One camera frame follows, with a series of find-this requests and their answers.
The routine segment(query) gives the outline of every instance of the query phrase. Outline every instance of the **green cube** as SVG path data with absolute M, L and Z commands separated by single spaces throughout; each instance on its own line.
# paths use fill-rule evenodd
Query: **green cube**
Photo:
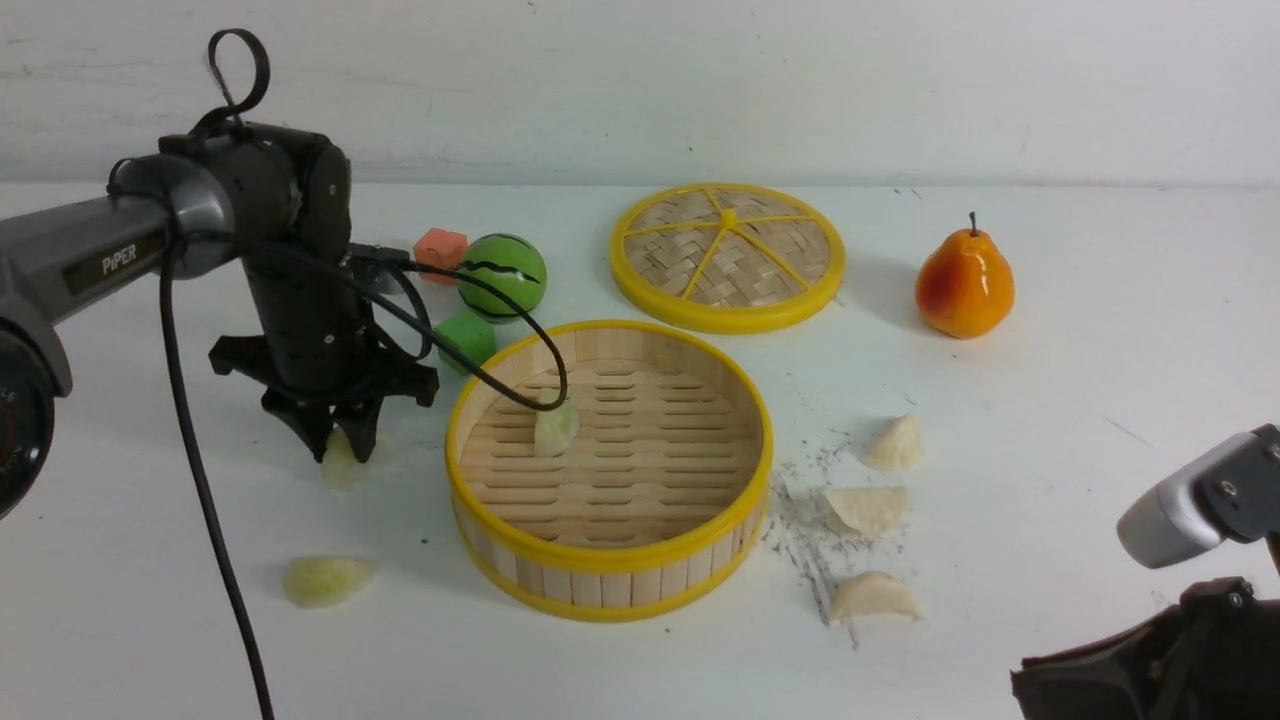
M 463 310 L 444 320 L 435 327 L 435 332 L 476 365 L 484 365 L 494 352 L 498 352 L 498 337 L 493 332 L 493 325 L 472 310 Z M 468 374 L 466 368 L 439 347 L 435 352 L 445 365 L 463 375 Z

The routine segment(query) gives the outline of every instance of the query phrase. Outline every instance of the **green ball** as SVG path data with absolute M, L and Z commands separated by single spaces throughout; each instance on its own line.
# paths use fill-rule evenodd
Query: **green ball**
M 547 263 L 532 245 L 521 237 L 506 233 L 486 234 L 467 247 L 457 269 L 489 283 L 531 313 L 547 292 Z M 462 301 L 490 323 L 509 323 L 518 318 L 509 305 L 488 290 L 466 281 L 458 282 Z

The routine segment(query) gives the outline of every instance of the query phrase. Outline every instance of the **toy fruit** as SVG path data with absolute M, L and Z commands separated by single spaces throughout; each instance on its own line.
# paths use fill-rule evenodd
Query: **toy fruit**
M 915 279 L 915 306 L 932 328 L 960 340 L 991 332 L 1014 307 L 1014 272 L 991 241 L 970 227 L 951 233 Z
M 471 310 L 463 310 L 444 320 L 436 325 L 435 332 L 449 345 L 461 350 L 476 365 L 484 365 L 493 357 L 494 352 L 498 352 L 498 337 L 493 333 L 493 325 Z M 443 350 L 436 348 L 435 352 L 445 365 L 457 370 L 458 374 L 470 373 Z
M 426 231 L 422 240 L 413 243 L 413 260 L 425 265 L 435 265 L 444 270 L 452 270 L 462 261 L 467 251 L 467 236 L 460 232 L 431 228 Z M 435 273 L 420 273 L 424 281 L 436 284 L 452 286 L 458 281 L 438 275 Z
M 486 234 L 472 242 L 458 263 L 458 273 L 492 284 L 526 313 L 536 307 L 547 292 L 547 264 L 541 254 L 513 234 Z M 490 323 L 509 323 L 520 316 L 492 292 L 466 281 L 458 283 L 458 292 L 468 307 Z

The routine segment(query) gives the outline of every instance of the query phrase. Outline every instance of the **black cable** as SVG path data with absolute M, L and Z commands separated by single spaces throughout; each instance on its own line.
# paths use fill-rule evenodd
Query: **black cable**
M 248 656 L 248 669 L 253 675 L 253 689 L 257 693 L 257 707 L 262 714 L 262 720 L 274 720 L 275 711 L 271 708 L 271 693 L 266 685 L 266 669 L 262 666 L 262 656 L 257 650 L 257 638 L 253 637 L 253 625 L 250 623 L 248 610 L 244 607 L 244 597 L 241 594 L 239 583 L 236 582 L 236 570 L 232 568 L 232 559 L 227 552 L 223 527 L 218 521 L 214 493 L 209 488 L 209 475 L 205 473 L 205 461 L 200 456 L 200 445 L 196 442 L 196 428 L 191 421 L 187 384 L 182 377 L 182 355 L 178 352 L 178 333 L 173 320 L 173 269 L 182 255 L 179 243 L 180 241 L 169 245 L 164 265 L 160 269 L 160 327 L 164 334 L 165 361 L 169 366 L 169 384 L 173 387 L 173 405 L 178 413 L 178 429 L 182 432 L 182 445 L 187 450 L 191 477 L 196 482 L 200 510 L 205 515 L 209 543 L 214 547 L 218 570 L 223 575 L 223 587 L 227 588 L 227 600 L 230 601 L 232 614 L 236 615 L 236 626 L 239 628 L 241 641 L 244 643 L 244 655 Z
M 388 277 L 396 281 L 396 284 L 398 284 L 401 290 L 404 291 L 404 295 L 408 296 L 408 304 L 413 306 L 413 316 L 417 318 L 420 323 L 428 327 L 431 325 L 431 319 L 426 314 L 426 304 L 422 302 L 422 296 L 419 295 L 416 290 L 413 290 L 413 283 L 411 283 L 410 279 L 404 277 L 404 273 L 397 270 L 396 268 L 389 266 L 384 261 L 364 260 L 364 259 L 360 261 L 369 265 L 374 265 L 375 268 L 379 269 L 379 272 L 387 273 Z M 431 338 L 424 333 L 419 333 L 422 338 L 422 342 L 421 346 L 419 347 L 417 355 L 413 355 L 410 351 L 401 347 L 399 343 L 396 342 L 396 340 L 392 338 L 392 336 L 385 329 L 383 329 L 381 325 L 374 323 L 372 327 L 374 327 L 372 329 L 374 338 L 378 340 L 378 342 L 383 343 L 385 347 L 390 348 L 394 352 L 399 352 L 401 355 L 408 357 L 415 363 L 425 359 L 431 352 Z

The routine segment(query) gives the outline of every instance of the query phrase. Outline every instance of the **woven bamboo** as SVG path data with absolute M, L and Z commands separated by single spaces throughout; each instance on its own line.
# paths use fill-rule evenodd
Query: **woven bamboo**
M 790 300 L 831 263 L 827 233 L 812 215 L 751 190 L 668 197 L 636 217 L 625 243 L 627 261 L 655 288 L 717 307 Z
M 553 331 L 581 430 L 532 455 L 535 413 L 471 384 L 449 429 L 458 527 L 503 589 L 570 618 L 625 620 L 689 602 L 750 548 L 767 501 L 771 430 L 736 365 L 643 323 Z M 488 366 L 536 396 L 558 387 L 525 342 Z

